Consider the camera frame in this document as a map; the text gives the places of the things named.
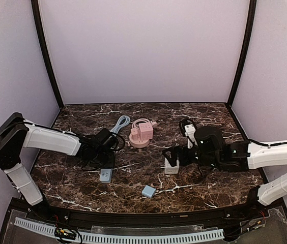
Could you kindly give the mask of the blue power strip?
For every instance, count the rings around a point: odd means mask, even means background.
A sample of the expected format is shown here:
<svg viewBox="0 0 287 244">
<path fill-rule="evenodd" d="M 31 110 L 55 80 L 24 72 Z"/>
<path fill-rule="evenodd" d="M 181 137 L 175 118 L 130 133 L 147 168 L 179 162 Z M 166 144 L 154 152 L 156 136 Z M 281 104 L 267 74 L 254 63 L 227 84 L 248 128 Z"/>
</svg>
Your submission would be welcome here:
<svg viewBox="0 0 287 244">
<path fill-rule="evenodd" d="M 100 182 L 103 184 L 111 183 L 112 172 L 113 172 L 112 168 L 101 169 L 99 177 Z"/>
</svg>

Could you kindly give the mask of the pink cube socket adapter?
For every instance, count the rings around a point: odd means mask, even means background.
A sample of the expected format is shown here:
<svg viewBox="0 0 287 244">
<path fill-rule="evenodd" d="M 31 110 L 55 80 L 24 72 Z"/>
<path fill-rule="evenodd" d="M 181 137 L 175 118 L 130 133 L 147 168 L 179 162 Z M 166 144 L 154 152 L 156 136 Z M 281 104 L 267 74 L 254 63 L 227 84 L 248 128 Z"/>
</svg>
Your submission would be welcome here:
<svg viewBox="0 0 287 244">
<path fill-rule="evenodd" d="M 153 138 L 153 127 L 150 122 L 140 123 L 138 127 L 141 140 L 151 140 Z"/>
</svg>

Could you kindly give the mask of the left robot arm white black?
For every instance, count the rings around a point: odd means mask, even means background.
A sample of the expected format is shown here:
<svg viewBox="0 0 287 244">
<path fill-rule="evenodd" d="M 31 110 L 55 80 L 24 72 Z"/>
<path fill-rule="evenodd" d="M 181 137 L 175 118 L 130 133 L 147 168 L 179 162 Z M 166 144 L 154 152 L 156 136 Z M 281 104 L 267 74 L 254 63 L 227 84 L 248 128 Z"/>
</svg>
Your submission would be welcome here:
<svg viewBox="0 0 287 244">
<path fill-rule="evenodd" d="M 14 112 L 0 127 L 0 170 L 31 206 L 44 203 L 45 197 L 22 164 L 23 148 L 37 148 L 75 156 L 88 166 L 113 168 L 118 140 L 108 129 L 96 135 L 79 135 L 37 125 Z"/>
</svg>

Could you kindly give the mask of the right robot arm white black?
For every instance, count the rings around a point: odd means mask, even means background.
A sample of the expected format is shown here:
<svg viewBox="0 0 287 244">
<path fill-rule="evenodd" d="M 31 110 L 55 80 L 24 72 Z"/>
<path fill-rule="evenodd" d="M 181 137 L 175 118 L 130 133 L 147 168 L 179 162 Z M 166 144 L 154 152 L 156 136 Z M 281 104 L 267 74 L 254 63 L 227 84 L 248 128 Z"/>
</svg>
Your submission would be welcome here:
<svg viewBox="0 0 287 244">
<path fill-rule="evenodd" d="M 196 163 L 225 172 L 243 172 L 268 166 L 287 165 L 287 140 L 283 142 L 257 142 L 252 139 L 225 142 L 222 132 L 216 127 L 195 128 L 186 125 L 182 134 L 186 146 L 164 149 L 162 154 L 171 167 Z M 267 206 L 287 195 L 287 173 L 279 178 L 252 188 L 247 204 Z"/>
</svg>

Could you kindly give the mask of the white cube socket adapter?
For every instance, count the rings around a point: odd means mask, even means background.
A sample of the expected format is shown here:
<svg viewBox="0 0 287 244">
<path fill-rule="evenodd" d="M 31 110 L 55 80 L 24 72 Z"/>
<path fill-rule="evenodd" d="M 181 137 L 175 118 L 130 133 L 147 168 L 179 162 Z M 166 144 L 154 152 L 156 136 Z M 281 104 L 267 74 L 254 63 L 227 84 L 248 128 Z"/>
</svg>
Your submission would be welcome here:
<svg viewBox="0 0 287 244">
<path fill-rule="evenodd" d="M 164 158 L 164 166 L 161 167 L 165 174 L 178 174 L 180 169 L 180 162 L 176 160 L 175 166 L 172 166 L 167 158 Z"/>
</svg>

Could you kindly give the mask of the pink round power socket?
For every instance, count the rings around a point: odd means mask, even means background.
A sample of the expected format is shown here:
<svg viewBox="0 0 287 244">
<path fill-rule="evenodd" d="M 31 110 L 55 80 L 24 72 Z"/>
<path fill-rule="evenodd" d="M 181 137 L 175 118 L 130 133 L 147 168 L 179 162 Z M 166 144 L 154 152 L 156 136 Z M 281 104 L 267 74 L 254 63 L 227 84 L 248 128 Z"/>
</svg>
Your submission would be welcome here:
<svg viewBox="0 0 287 244">
<path fill-rule="evenodd" d="M 130 140 L 130 144 L 131 146 L 135 147 L 135 148 L 144 148 L 146 146 L 148 146 L 149 144 L 149 139 L 148 140 L 142 140 L 139 135 L 134 135 L 134 134 L 130 134 L 129 135 L 129 140 Z"/>
</svg>

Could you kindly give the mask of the small blue plug adapter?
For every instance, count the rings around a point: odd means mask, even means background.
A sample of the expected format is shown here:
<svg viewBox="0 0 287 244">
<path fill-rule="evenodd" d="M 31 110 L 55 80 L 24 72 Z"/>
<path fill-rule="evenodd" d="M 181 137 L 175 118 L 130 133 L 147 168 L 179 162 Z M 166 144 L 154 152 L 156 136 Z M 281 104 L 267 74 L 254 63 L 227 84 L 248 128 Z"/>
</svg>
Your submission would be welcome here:
<svg viewBox="0 0 287 244">
<path fill-rule="evenodd" d="M 144 189 L 142 190 L 141 194 L 142 194 L 143 196 L 145 196 L 145 197 L 151 199 L 151 198 L 154 196 L 155 192 L 156 192 L 156 189 L 155 189 L 155 188 L 146 185 L 146 186 L 144 187 Z"/>
</svg>

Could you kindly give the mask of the small pink plug adapter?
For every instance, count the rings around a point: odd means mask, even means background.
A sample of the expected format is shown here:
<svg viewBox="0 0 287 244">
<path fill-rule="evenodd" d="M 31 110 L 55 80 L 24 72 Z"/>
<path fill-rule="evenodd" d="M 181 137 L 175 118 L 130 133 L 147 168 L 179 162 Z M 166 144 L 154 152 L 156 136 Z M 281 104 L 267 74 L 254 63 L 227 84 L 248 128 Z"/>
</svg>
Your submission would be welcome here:
<svg viewBox="0 0 287 244">
<path fill-rule="evenodd" d="M 131 136 L 133 140 L 139 140 L 139 129 L 132 128 L 131 129 Z"/>
</svg>

